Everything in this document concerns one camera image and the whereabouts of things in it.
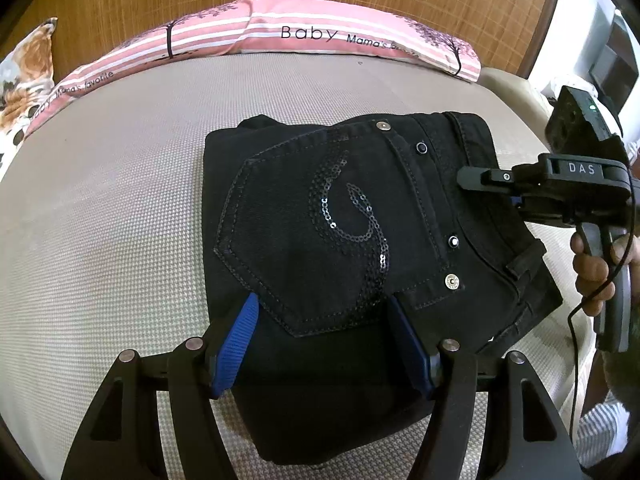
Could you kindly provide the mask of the striped sleeve right forearm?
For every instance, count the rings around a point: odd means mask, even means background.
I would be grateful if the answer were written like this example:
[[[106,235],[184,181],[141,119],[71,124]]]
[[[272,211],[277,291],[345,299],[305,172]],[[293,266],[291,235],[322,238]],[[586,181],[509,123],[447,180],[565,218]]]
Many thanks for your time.
[[[579,463],[591,467],[623,451],[627,444],[629,412],[609,392],[578,424],[575,448]]]

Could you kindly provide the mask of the person's right hand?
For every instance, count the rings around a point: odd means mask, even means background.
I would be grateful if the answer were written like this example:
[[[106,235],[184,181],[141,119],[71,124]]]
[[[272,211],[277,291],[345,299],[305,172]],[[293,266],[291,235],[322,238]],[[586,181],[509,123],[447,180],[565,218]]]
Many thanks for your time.
[[[590,296],[608,278],[608,264],[600,257],[587,255],[584,243],[578,233],[570,239],[570,248],[574,252],[573,268],[577,273],[576,289],[584,297]],[[631,298],[635,307],[639,305],[639,237],[632,242],[626,265],[630,271]],[[615,296],[615,285],[609,284],[591,300],[585,300],[582,310],[588,316],[597,316],[605,303]]]

